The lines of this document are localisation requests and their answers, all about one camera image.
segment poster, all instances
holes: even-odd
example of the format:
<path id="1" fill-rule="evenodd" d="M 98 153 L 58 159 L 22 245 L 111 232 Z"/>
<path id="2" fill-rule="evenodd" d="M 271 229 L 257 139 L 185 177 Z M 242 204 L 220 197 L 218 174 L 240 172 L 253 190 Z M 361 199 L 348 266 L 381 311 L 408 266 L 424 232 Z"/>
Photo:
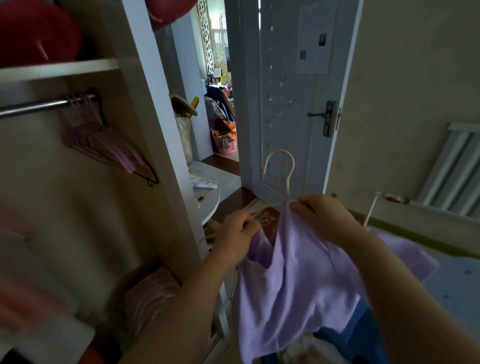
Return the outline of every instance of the poster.
<path id="1" fill-rule="evenodd" d="M 328 73 L 336 0 L 300 7 L 297 73 Z"/>

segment door handle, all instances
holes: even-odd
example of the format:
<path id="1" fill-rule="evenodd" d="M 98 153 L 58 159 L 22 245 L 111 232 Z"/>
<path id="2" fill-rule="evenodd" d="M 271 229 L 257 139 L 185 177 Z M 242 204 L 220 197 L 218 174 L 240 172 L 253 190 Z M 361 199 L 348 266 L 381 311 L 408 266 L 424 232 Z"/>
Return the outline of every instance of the door handle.
<path id="1" fill-rule="evenodd" d="M 314 118 L 315 116 L 321 116 L 324 119 L 324 136 L 330 138 L 333 135 L 335 128 L 335 113 L 336 101 L 328 100 L 325 112 L 314 114 L 312 112 L 307 113 L 307 118 Z"/>
<path id="2" fill-rule="evenodd" d="M 321 116 L 322 118 L 326 119 L 332 116 L 332 114 L 327 114 L 326 112 L 321 112 L 320 114 L 314 114 L 312 112 L 307 113 L 307 118 L 314 118 L 315 116 Z"/>

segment white radiator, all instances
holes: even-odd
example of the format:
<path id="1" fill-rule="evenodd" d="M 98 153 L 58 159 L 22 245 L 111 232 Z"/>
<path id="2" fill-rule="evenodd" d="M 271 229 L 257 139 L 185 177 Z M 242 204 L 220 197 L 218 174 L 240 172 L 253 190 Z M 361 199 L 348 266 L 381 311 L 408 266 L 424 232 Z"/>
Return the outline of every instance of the white radiator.
<path id="1" fill-rule="evenodd" d="M 480 124 L 451 123 L 416 205 L 480 220 Z"/>

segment person's left hand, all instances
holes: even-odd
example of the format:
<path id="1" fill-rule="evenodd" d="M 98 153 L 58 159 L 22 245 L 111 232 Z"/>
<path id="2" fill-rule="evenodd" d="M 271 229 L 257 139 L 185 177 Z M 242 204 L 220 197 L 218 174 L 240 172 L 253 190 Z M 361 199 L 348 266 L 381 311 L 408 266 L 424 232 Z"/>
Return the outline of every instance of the person's left hand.
<path id="1" fill-rule="evenodd" d="M 211 255 L 226 270 L 232 269 L 247 255 L 250 241 L 260 228 L 260 223 L 246 211 L 228 215 L 216 235 Z"/>

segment wooden floor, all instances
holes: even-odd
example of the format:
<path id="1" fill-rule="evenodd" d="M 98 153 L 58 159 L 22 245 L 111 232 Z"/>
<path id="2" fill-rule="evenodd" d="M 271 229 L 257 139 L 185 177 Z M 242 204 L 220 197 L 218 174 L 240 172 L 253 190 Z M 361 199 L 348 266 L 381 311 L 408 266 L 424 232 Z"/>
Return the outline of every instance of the wooden floor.
<path id="1" fill-rule="evenodd" d="M 224 170 L 225 172 L 240 176 L 240 163 L 235 160 L 213 154 L 208 158 L 202 160 L 202 163 L 208 164 L 212 167 L 216 167 L 220 170 Z M 225 216 L 231 214 L 234 211 L 242 210 L 256 197 L 257 196 L 255 196 L 253 192 L 250 191 L 248 188 L 241 187 L 234 193 L 232 193 L 230 196 L 228 196 L 225 200 L 220 202 L 217 210 L 212 216 L 212 219 L 219 223 L 222 223 Z"/>

